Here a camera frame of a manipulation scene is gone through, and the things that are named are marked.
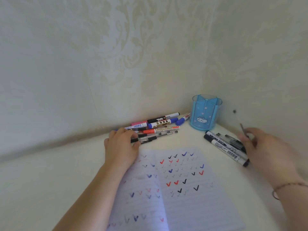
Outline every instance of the hand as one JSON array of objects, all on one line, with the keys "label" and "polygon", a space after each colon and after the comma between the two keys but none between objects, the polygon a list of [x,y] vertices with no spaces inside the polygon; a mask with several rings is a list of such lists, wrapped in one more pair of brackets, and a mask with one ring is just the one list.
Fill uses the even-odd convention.
[{"label": "hand", "polygon": [[253,140],[243,134],[238,137],[252,165],[273,188],[284,183],[302,181],[294,162],[296,152],[289,144],[257,128],[247,128],[246,131],[254,135]]},{"label": "hand", "polygon": [[109,138],[105,139],[105,164],[112,165],[124,171],[134,163],[138,156],[140,142],[131,145],[131,137],[138,138],[136,132],[121,128],[118,131],[111,131]]}]

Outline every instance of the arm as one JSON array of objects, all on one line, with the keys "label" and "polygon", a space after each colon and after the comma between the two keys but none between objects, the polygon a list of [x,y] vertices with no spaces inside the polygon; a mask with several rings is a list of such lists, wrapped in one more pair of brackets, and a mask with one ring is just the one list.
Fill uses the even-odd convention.
[{"label": "arm", "polygon": [[[307,184],[296,170],[296,153],[290,145],[257,128],[247,128],[246,131],[255,138],[252,141],[244,135],[239,138],[252,165],[263,174],[273,189],[286,183]],[[292,230],[308,230],[308,187],[288,185],[277,190],[277,195]]]},{"label": "arm", "polygon": [[111,131],[105,139],[105,164],[53,231],[106,230],[119,183],[138,156],[140,142],[131,146],[134,131]]}]

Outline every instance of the pink marker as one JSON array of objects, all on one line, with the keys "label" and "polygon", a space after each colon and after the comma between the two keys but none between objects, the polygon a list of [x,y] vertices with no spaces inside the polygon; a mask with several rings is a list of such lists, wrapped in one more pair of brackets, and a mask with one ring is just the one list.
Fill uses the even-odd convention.
[{"label": "pink marker", "polygon": [[147,121],[142,121],[142,122],[134,122],[132,123],[131,125],[134,126],[134,125],[138,125],[138,124],[142,124],[142,123],[146,123]]}]

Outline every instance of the notebook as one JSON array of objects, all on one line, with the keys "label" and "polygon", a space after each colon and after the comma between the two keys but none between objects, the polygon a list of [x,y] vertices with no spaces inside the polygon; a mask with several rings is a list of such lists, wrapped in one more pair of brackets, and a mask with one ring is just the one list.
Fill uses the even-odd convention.
[{"label": "notebook", "polygon": [[244,228],[198,148],[141,150],[118,188],[107,230]]}]

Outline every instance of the person's left hand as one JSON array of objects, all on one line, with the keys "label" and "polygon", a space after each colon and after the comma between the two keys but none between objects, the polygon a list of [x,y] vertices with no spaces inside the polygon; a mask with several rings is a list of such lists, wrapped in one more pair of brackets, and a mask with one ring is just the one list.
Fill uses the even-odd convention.
[{"label": "person's left hand", "polygon": [[105,164],[112,165],[124,170],[124,173],[134,163],[138,156],[140,142],[131,145],[131,137],[138,138],[133,130],[120,128],[118,131],[111,131],[109,138],[105,139]]}]

